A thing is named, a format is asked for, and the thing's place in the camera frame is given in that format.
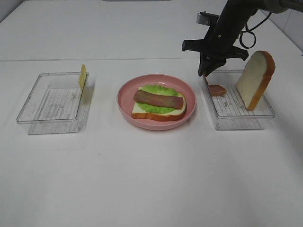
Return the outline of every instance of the bacon slice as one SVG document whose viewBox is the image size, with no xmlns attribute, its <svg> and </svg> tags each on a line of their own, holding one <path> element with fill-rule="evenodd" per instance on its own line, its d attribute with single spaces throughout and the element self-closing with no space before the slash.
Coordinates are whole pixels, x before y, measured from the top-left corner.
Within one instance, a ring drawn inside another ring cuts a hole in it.
<svg viewBox="0 0 303 227">
<path fill-rule="evenodd" d="M 222 86 L 216 84 L 216 85 L 208 85 L 208 89 L 210 91 L 211 96 L 222 96 L 224 95 L 227 90 L 223 88 Z"/>
<path fill-rule="evenodd" d="M 159 107 L 181 109 L 183 106 L 183 98 L 181 97 L 156 95 L 142 90 L 138 90 L 133 99 L 138 103 L 146 103 Z"/>
</svg>

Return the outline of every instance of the transparent tray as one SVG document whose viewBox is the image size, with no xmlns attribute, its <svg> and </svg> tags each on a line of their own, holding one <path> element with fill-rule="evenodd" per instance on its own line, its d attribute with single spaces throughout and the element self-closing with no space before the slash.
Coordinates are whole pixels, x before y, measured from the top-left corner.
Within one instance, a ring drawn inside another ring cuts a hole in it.
<svg viewBox="0 0 303 227">
<path fill-rule="evenodd" d="M 263 95 L 257 107 L 248 111 L 235 86 L 242 70 L 214 71 L 203 78 L 203 92 L 217 130 L 264 129 L 275 112 Z M 209 85 L 219 84 L 227 90 L 223 96 L 211 96 Z"/>
<path fill-rule="evenodd" d="M 80 72 L 44 73 L 38 76 L 18 117 L 29 135 L 78 132 L 83 128 L 90 103 L 88 77 L 83 92 Z"/>
</svg>

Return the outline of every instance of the bread slice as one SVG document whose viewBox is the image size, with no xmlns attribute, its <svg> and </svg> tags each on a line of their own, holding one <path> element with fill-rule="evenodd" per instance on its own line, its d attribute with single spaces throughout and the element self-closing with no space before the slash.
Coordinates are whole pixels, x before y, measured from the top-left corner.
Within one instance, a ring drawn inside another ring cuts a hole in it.
<svg viewBox="0 0 303 227">
<path fill-rule="evenodd" d="M 254 110 L 275 71 L 275 62 L 266 51 L 256 51 L 236 83 L 246 109 Z"/>
<path fill-rule="evenodd" d="M 145 110 L 143 110 L 137 102 L 135 102 L 133 111 L 132 111 L 132 118 L 136 119 L 151 119 L 159 122 L 166 122 L 166 121 L 177 121 L 181 119 L 185 112 L 186 112 L 186 99 L 184 95 L 181 93 L 178 93 L 178 97 L 183 98 L 183 106 L 181 109 L 175 109 L 169 113 L 149 113 Z"/>
</svg>

